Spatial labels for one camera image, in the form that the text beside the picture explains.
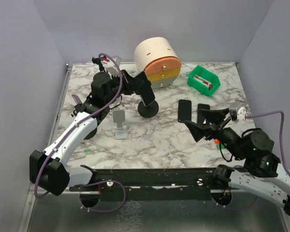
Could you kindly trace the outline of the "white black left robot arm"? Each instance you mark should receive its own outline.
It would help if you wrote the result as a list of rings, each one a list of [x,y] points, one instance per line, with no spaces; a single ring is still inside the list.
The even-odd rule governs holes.
[[[110,104],[121,95],[143,97],[142,91],[146,88],[151,88],[151,83],[144,72],[135,77],[125,70],[120,71],[118,76],[110,76],[106,71],[96,73],[86,100],[73,96],[76,101],[74,121],[47,148],[35,150],[29,157],[29,179],[34,184],[35,197],[42,197],[38,188],[55,196],[67,187],[78,185],[85,190],[93,190],[97,179],[92,171],[84,167],[67,170],[67,162],[83,140],[95,136],[98,126],[110,111]]]

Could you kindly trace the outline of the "silver phone with dark screen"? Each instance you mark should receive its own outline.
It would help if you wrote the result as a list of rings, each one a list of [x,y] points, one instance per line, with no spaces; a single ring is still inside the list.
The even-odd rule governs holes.
[[[145,72],[140,72],[135,78],[143,82],[136,91],[137,95],[141,97],[155,97],[151,87],[151,82],[148,80]]]

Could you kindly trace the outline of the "black adjustable phone stand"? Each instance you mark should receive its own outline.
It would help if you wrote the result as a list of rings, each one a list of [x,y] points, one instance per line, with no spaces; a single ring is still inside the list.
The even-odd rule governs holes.
[[[92,57],[91,61],[92,61],[93,64],[98,65],[100,72],[105,72],[105,68],[104,68],[104,66],[102,64],[102,61],[104,61],[105,59],[107,60],[106,56],[97,57],[97,58]]]

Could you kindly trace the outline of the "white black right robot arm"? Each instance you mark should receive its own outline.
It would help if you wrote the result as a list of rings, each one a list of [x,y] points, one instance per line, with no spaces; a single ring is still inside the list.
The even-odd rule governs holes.
[[[244,160],[239,169],[219,165],[213,174],[212,183],[218,189],[229,187],[241,189],[267,199],[290,216],[290,171],[283,157],[272,153],[274,141],[260,128],[238,135],[226,125],[230,121],[246,120],[242,104],[223,110],[198,111],[209,125],[184,121],[193,139],[198,142],[217,139],[235,160]]]

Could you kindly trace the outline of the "silver folding phone stand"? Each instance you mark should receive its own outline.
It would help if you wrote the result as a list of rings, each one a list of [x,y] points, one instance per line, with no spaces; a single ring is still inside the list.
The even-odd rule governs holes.
[[[124,110],[114,110],[113,111],[113,122],[116,124],[115,128],[115,139],[127,139],[128,137],[128,127],[126,124],[126,117]]]

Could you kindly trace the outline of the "black round-base phone stand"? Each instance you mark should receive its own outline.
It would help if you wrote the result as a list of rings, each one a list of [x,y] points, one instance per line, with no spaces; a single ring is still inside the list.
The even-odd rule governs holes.
[[[152,118],[159,111],[159,104],[155,97],[141,97],[137,107],[138,113],[144,118]]]

